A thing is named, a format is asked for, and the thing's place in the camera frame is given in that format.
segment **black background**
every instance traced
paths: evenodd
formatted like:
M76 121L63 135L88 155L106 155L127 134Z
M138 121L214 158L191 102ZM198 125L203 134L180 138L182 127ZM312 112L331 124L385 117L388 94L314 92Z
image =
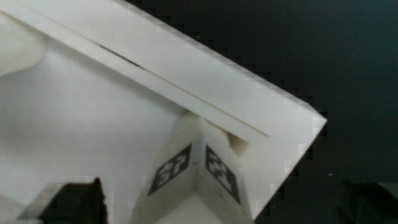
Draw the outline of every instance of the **black background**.
M398 182L398 1L131 0L328 124L257 223L337 223L340 179Z

